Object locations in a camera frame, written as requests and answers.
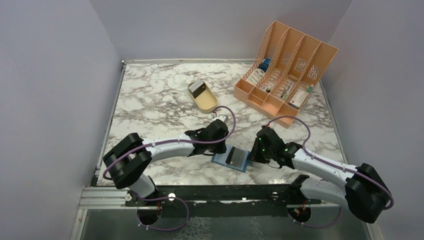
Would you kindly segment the black credit card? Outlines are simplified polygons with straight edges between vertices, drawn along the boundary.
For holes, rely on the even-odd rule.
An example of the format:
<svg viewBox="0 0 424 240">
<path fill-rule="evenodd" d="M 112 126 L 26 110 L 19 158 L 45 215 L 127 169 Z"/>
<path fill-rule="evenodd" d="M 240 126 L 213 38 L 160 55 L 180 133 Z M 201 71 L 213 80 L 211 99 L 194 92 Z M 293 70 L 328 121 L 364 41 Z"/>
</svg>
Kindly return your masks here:
<svg viewBox="0 0 424 240">
<path fill-rule="evenodd" d="M 237 168 L 243 168 L 247 161 L 248 152 L 243 149 L 235 148 L 232 155 L 232 165 Z"/>
<path fill-rule="evenodd" d="M 234 155 L 234 151 L 235 151 L 235 147 L 233 146 L 231 149 L 230 149 L 230 151 L 229 151 L 229 154 L 228 154 L 228 156 L 227 156 L 227 158 L 226 158 L 226 160 L 225 160 L 225 163 L 227 164 L 227 165 L 232 165 L 232 162 L 233 162 L 233 155 Z"/>
</svg>

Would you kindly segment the blue card holder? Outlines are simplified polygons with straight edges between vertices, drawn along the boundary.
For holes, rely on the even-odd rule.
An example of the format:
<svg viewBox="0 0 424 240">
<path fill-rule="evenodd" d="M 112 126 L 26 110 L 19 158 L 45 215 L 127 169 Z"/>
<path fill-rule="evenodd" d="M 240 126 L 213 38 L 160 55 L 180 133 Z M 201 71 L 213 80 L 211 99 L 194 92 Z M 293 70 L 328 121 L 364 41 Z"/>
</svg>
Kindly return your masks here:
<svg viewBox="0 0 424 240">
<path fill-rule="evenodd" d="M 215 164 L 218 164 L 218 165 L 221 165 L 221 166 L 224 166 L 226 168 L 232 169 L 232 170 L 236 170 L 236 171 L 245 173 L 246 170 L 247 170 L 247 167 L 252 165 L 252 162 L 248 160 L 248 155 L 249 155 L 250 152 L 248 150 L 245 150 L 245 149 L 238 148 L 238 147 L 235 147 L 234 146 L 235 148 L 242 149 L 242 150 L 245 150 L 246 152 L 248 152 L 246 163 L 243 166 L 243 168 L 235 167 L 233 165 L 229 165 L 229 164 L 226 164 L 225 163 L 225 161 L 227 159 L 227 156 L 228 156 L 228 154 L 229 154 L 229 152 L 230 152 L 230 150 L 231 150 L 232 147 L 233 147 L 232 145 L 226 144 L 226 152 L 225 153 L 221 153 L 221 154 L 215 154 L 211 158 L 211 162 L 212 163 L 215 163 Z"/>
</svg>

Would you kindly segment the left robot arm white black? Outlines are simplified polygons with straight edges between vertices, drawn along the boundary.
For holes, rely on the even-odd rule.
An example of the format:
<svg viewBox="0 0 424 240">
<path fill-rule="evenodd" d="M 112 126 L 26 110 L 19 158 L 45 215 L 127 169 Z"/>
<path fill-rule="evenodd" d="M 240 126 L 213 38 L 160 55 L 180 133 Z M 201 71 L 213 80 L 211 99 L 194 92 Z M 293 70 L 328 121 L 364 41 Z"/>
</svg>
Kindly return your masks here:
<svg viewBox="0 0 424 240">
<path fill-rule="evenodd" d="M 208 126 L 187 130 L 176 139 L 142 139 L 136 132 L 128 134 L 102 158 L 106 166 L 104 178 L 113 181 L 117 189 L 129 188 L 144 205 L 152 205 L 158 190 L 151 177 L 144 174 L 150 163 L 173 157 L 203 155 L 206 151 L 222 154 L 226 151 L 228 126 L 220 119 Z"/>
</svg>

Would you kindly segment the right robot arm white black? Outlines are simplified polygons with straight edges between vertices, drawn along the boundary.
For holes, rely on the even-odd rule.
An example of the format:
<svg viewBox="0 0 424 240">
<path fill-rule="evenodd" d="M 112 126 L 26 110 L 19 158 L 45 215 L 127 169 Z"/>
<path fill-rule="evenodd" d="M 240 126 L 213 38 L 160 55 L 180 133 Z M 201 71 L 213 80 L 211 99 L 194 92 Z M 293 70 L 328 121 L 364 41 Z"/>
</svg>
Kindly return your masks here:
<svg viewBox="0 0 424 240">
<path fill-rule="evenodd" d="M 269 126 L 257 132 L 249 159 L 262 164 L 275 161 L 279 168 L 319 177 L 307 177 L 288 190 L 289 199 L 296 204 L 306 199 L 323 200 L 343 206 L 359 220 L 373 224 L 391 201 L 391 192 L 373 166 L 344 164 L 301 144 L 285 143 Z"/>
</svg>

